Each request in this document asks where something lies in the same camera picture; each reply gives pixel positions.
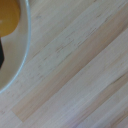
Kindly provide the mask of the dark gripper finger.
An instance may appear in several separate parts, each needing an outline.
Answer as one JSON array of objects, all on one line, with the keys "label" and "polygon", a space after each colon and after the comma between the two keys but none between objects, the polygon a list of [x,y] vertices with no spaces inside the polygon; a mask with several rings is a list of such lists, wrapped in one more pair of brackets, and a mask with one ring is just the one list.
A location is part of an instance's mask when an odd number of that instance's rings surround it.
[{"label": "dark gripper finger", "polygon": [[2,42],[0,38],[0,69],[2,67],[3,62],[4,62],[4,52],[3,52]]}]

